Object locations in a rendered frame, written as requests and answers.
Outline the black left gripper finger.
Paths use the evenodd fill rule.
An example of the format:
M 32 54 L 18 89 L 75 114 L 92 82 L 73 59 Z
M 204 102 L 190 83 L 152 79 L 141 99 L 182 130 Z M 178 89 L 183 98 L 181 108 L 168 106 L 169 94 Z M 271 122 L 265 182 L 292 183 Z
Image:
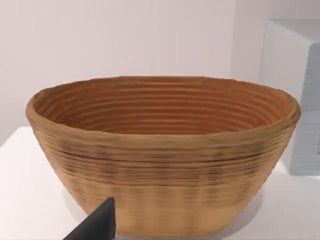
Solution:
M 108 197 L 62 240 L 115 240 L 114 197 Z

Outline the brown woven basket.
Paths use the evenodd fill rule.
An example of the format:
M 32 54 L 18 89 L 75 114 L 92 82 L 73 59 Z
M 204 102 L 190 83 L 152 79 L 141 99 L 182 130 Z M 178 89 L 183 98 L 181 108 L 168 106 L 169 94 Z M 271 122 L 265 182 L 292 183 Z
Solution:
M 205 76 L 118 76 L 45 88 L 26 117 L 86 214 L 115 199 L 117 232 L 203 236 L 263 186 L 301 116 L 289 93 Z

